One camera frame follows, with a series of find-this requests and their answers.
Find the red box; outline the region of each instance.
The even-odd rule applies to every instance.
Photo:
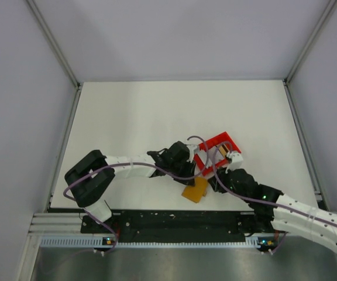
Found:
[[[233,140],[230,138],[230,136],[228,135],[227,132],[220,133],[218,136],[215,136],[215,137],[207,140],[206,144],[208,145],[208,149],[210,149],[210,148],[213,148],[214,146],[216,146],[216,145],[218,145],[218,144],[220,144],[222,142],[225,142],[225,141],[229,141],[232,144],[232,150],[236,150],[237,152],[241,153],[240,149],[238,148],[238,146],[236,145],[236,143],[233,142]],[[200,150],[205,151],[205,146],[204,146],[203,143],[200,144],[199,147],[200,147]],[[196,164],[197,164],[198,168],[200,170],[202,170],[204,168],[204,166],[205,166],[205,163],[202,162],[201,158],[198,155],[194,156],[194,160],[196,161]],[[221,160],[221,161],[215,163],[215,167],[218,168],[218,167],[221,167],[221,166],[223,166],[223,165],[225,165],[227,163],[228,163],[228,161],[226,159],[224,159],[224,160]],[[202,175],[206,176],[208,173],[212,172],[212,169],[213,169],[212,167],[206,168],[202,172]]]

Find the orange block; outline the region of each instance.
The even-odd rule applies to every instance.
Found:
[[[208,181],[203,177],[196,177],[194,183],[195,186],[186,186],[181,195],[192,202],[198,203],[202,196],[206,196]]]

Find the white table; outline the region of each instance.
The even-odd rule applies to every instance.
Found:
[[[64,175],[93,149],[133,156],[223,131],[258,182],[317,206],[281,81],[165,81],[84,83],[51,207],[77,208],[62,195]],[[181,196],[183,188],[169,177],[133,178],[113,181],[104,198],[111,208],[250,210],[210,186],[196,204]]]

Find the white wall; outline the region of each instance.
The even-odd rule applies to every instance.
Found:
[[[328,0],[36,0],[81,81],[285,78]]]
[[[0,0],[0,281],[13,280],[74,89],[22,0]]]
[[[331,206],[337,210],[337,9],[291,89]]]

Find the gray floor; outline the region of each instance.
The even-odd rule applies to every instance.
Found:
[[[53,269],[79,249],[40,250],[43,269]],[[337,257],[310,241],[288,237],[274,255],[255,249],[117,249],[83,252],[45,275],[36,264],[34,281],[337,281]]]

